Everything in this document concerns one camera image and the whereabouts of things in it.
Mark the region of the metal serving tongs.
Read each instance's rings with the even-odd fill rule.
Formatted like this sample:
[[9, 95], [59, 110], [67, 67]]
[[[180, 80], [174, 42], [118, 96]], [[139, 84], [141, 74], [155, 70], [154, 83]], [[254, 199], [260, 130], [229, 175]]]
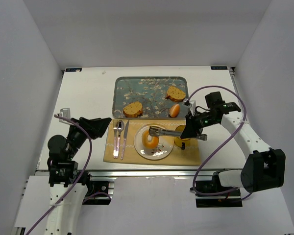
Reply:
[[[150, 126], [149, 127], [149, 134], [151, 136], [157, 136], [157, 137], [159, 137], [159, 136], [180, 137], [182, 132], [177, 132], [175, 130], [169, 130], [169, 129], [163, 129], [163, 128], [157, 127], [157, 126]], [[199, 132], [195, 139], [198, 139], [201, 141], [207, 141], [208, 137], [206, 134], [202, 134], [202, 132]]]

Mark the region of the orange glazed bagel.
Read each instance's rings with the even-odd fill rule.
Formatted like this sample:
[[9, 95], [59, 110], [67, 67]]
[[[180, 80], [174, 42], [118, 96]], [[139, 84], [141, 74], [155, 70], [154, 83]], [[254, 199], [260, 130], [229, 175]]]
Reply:
[[159, 138], [157, 136], [151, 136], [149, 130], [146, 130], [142, 134], [142, 144], [148, 149], [153, 149], [158, 146]]

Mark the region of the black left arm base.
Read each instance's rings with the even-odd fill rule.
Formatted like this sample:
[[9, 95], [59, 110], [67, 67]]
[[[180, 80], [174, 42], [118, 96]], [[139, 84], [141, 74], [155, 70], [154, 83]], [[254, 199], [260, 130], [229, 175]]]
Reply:
[[94, 181], [91, 175], [85, 171], [77, 172], [77, 178], [80, 176], [76, 185], [72, 189], [72, 194], [83, 205], [109, 205], [112, 199], [112, 193], [109, 193], [108, 181]]

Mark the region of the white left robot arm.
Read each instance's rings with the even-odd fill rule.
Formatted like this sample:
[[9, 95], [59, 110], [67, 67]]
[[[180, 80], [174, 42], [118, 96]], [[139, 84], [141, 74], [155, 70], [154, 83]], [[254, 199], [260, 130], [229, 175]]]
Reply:
[[50, 201], [49, 209], [43, 215], [47, 220], [44, 233], [74, 235], [91, 181], [86, 169], [78, 170], [78, 163], [73, 158], [85, 141], [101, 138], [105, 134], [111, 118], [56, 118], [68, 122], [70, 127], [66, 137], [54, 135], [48, 141]]

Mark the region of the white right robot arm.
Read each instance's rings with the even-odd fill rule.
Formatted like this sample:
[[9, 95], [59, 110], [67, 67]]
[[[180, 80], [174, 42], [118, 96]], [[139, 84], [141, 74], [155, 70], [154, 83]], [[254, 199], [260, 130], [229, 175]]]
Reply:
[[284, 184], [285, 153], [273, 149], [265, 143], [246, 121], [245, 114], [235, 102], [225, 102], [220, 92], [205, 96], [208, 110], [200, 113], [193, 108], [186, 116], [186, 126], [181, 138], [203, 138], [205, 127], [220, 124], [229, 133], [228, 143], [234, 139], [245, 156], [245, 165], [241, 170], [217, 171], [213, 174], [209, 186], [200, 186], [193, 180], [192, 191], [203, 196], [217, 196], [230, 193], [239, 188], [253, 193]]

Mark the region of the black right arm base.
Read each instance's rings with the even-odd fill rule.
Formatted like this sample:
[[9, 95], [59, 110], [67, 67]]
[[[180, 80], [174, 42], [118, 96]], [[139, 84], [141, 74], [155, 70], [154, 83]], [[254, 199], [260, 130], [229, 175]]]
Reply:
[[243, 206], [239, 189], [228, 192], [232, 187], [221, 186], [218, 172], [213, 173], [210, 180], [197, 179], [195, 193], [197, 208], [240, 208]]

